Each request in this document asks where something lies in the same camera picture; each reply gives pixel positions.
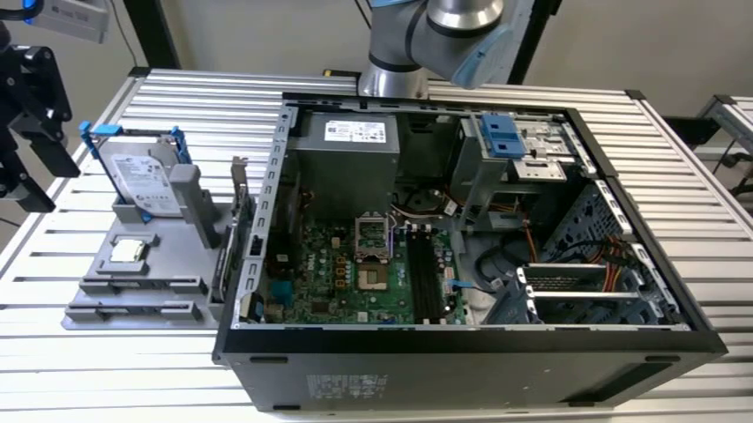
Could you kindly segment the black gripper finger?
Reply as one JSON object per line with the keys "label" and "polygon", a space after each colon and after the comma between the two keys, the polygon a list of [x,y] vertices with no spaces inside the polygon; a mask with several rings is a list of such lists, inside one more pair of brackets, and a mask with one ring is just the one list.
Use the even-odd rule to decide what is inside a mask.
{"label": "black gripper finger", "polygon": [[42,46],[11,46],[19,65],[19,105],[22,112],[11,124],[14,132],[29,141],[31,151],[50,174],[77,177],[78,167],[66,151],[64,124],[72,109],[51,49]]}
{"label": "black gripper finger", "polygon": [[54,202],[29,176],[15,153],[9,131],[1,132],[1,199],[14,201],[25,212],[51,212]]}

